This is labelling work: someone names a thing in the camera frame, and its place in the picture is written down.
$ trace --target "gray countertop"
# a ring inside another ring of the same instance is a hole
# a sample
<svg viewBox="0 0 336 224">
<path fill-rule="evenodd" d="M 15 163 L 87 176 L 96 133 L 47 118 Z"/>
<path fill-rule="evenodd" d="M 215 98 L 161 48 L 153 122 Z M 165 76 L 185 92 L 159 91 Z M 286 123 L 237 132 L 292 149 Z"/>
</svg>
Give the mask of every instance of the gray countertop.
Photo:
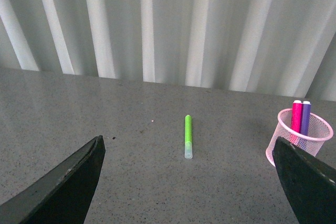
<svg viewBox="0 0 336 224">
<path fill-rule="evenodd" d="M 0 204 L 103 135 L 85 223 L 297 223 L 265 156 L 294 98 L 1 68 L 0 80 Z M 335 127 L 335 102 L 312 112 Z M 332 138 L 317 157 L 336 167 L 335 151 Z"/>
</svg>

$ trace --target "curtain fold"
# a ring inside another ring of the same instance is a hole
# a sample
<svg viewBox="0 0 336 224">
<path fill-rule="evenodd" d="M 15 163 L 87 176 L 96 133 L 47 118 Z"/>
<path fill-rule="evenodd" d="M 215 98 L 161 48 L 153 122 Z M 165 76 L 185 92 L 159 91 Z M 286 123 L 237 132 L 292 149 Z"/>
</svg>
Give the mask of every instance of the curtain fold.
<svg viewBox="0 0 336 224">
<path fill-rule="evenodd" d="M 336 0 L 0 0 L 0 67 L 336 101 Z"/>
</svg>

